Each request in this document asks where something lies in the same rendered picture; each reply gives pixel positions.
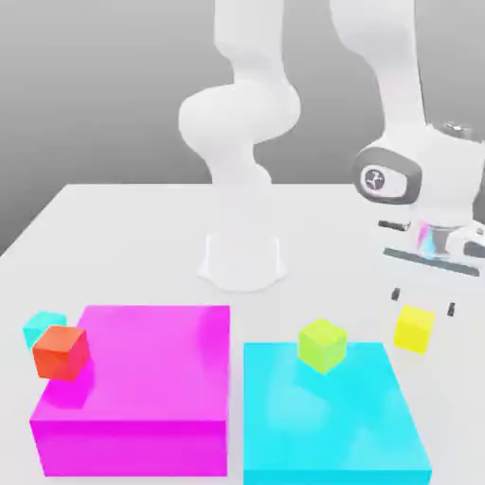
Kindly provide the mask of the small cyan cube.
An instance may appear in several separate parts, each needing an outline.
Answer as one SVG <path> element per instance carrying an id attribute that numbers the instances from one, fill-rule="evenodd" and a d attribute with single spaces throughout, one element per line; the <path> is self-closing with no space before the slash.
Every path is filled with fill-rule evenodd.
<path id="1" fill-rule="evenodd" d="M 67 319 L 64 314 L 47 311 L 36 313 L 23 326 L 27 348 L 30 350 L 49 327 L 65 326 L 66 324 Z"/>

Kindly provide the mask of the large cyan box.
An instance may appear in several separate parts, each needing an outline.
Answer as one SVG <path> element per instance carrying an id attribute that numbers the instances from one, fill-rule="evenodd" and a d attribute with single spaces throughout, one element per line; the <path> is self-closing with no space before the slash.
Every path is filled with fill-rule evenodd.
<path id="1" fill-rule="evenodd" d="M 294 343 L 243 348 L 243 485 L 429 485 L 432 466 L 385 347 L 326 374 Z"/>

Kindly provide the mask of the large magenta box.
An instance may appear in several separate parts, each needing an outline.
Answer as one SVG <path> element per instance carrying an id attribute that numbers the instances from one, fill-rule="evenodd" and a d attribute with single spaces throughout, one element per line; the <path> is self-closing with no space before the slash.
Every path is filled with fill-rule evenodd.
<path id="1" fill-rule="evenodd" d="M 50 381 L 30 427 L 46 476 L 225 476 L 226 306 L 84 309 L 90 357 Z"/>

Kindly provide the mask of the small orange cube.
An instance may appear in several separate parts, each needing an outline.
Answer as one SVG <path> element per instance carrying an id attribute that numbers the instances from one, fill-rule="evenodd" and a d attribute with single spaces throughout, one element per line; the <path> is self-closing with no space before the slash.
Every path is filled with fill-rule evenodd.
<path id="1" fill-rule="evenodd" d="M 85 329 L 51 326 L 32 347 L 38 376 L 45 379 L 75 381 L 90 351 Z"/>

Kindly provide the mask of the small lime green cube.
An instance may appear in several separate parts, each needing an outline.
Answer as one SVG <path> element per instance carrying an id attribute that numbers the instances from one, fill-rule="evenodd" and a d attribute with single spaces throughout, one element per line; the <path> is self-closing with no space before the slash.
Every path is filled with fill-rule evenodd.
<path id="1" fill-rule="evenodd" d="M 299 331 L 297 356 L 313 370 L 325 374 L 346 357 L 347 340 L 345 330 L 319 318 Z"/>

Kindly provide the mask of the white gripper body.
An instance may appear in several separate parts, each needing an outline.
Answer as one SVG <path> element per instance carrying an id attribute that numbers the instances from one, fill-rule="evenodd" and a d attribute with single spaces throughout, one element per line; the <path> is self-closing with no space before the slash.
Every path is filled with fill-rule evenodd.
<path id="1" fill-rule="evenodd" d="M 426 257 L 396 244 L 379 256 L 379 281 L 407 296 L 485 296 L 485 270 L 466 262 Z"/>

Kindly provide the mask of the small yellow cube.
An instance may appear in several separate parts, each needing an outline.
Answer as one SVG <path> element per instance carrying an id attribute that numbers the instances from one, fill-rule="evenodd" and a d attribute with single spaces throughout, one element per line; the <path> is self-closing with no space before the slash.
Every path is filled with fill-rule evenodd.
<path id="1" fill-rule="evenodd" d="M 435 319 L 435 312 L 404 305 L 397 319 L 394 345 L 400 349 L 425 354 Z"/>

